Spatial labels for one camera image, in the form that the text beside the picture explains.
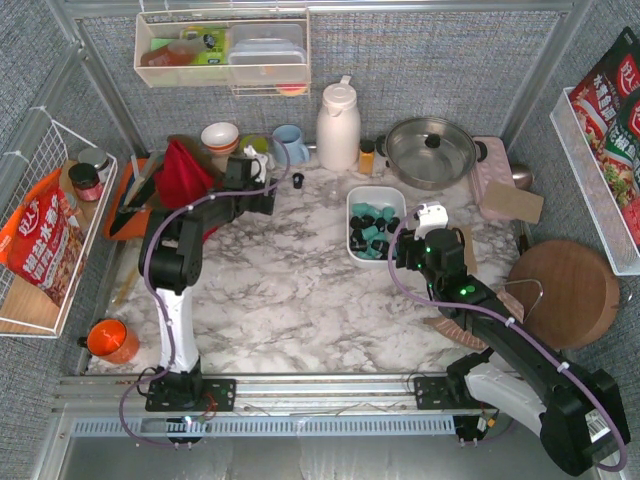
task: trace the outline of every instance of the spice jar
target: spice jar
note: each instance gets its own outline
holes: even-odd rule
[[[360,142],[360,158],[358,163],[358,172],[365,175],[373,174],[373,159],[375,155],[375,143],[371,140],[362,140]]]
[[[101,148],[85,148],[78,154],[78,162],[93,165],[98,171],[100,182],[105,183],[107,181],[109,176],[109,157]]]
[[[78,163],[69,169],[69,179],[80,200],[95,202],[102,196],[102,184],[96,167]]]

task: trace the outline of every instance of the cup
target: cup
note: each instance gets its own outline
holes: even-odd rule
[[[88,348],[92,355],[118,365],[135,357],[140,341],[120,320],[108,318],[98,322],[88,337],[79,338],[78,345]]]
[[[281,125],[273,131],[273,138],[280,140],[283,146],[274,140],[276,162],[287,164],[285,149],[289,152],[291,165],[300,165],[309,161],[309,149],[304,144],[302,130],[295,125]]]

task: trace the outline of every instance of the white bowl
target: white bowl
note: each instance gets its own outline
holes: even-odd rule
[[[207,147],[224,148],[233,145],[238,139],[238,127],[228,122],[218,122],[209,125],[202,131],[200,140]]]
[[[353,230],[349,226],[349,220],[351,220],[352,213],[351,208],[356,203],[368,203],[369,205],[376,207],[378,210],[382,210],[384,207],[393,207],[396,211],[395,216],[403,219],[407,216],[407,204],[404,200],[404,195],[393,187],[356,187],[347,195],[347,253],[351,262],[360,268],[387,268],[386,260],[365,260],[356,257],[349,249],[349,237]],[[389,232],[385,232],[387,241],[391,242],[392,235]]]

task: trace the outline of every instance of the small bowl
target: small bowl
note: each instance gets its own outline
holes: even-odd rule
[[[202,131],[200,140],[207,148],[216,150],[227,149],[238,142],[238,127],[228,122],[218,122],[209,125]]]
[[[228,155],[230,153],[235,152],[236,148],[238,148],[239,140],[236,140],[231,145],[227,145],[226,147],[214,148],[207,146],[207,149],[216,156],[220,155]]]

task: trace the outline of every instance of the small black cap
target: small black cap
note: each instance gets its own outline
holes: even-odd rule
[[[362,219],[360,217],[356,217],[355,215],[351,217],[351,220],[349,220],[349,226],[354,229],[365,228]]]
[[[360,140],[360,150],[364,153],[373,153],[376,149],[376,143],[371,140]]]
[[[364,252],[367,250],[367,242],[364,239],[358,240],[353,238],[353,235],[349,239],[349,250],[352,252]]]
[[[389,253],[389,242],[386,242],[384,240],[374,240],[373,242],[371,242],[371,248],[377,250],[383,255],[386,255]]]
[[[371,225],[373,225],[376,222],[376,219],[373,218],[371,215],[363,215],[362,216],[362,224],[364,225],[363,228],[369,228]]]
[[[389,222],[389,225],[387,225],[387,231],[389,233],[394,233],[396,228],[398,228],[398,225],[400,225],[400,219],[398,217],[393,217]]]
[[[302,181],[304,180],[304,175],[301,173],[293,174],[293,188],[296,190],[300,190],[302,188]]]
[[[387,221],[384,218],[380,217],[376,220],[376,223],[374,225],[378,227],[378,230],[380,232],[384,232],[384,229],[387,228]]]
[[[349,237],[349,240],[356,240],[358,242],[363,242],[364,236],[362,235],[362,230],[356,229],[353,232],[351,232],[351,237]]]

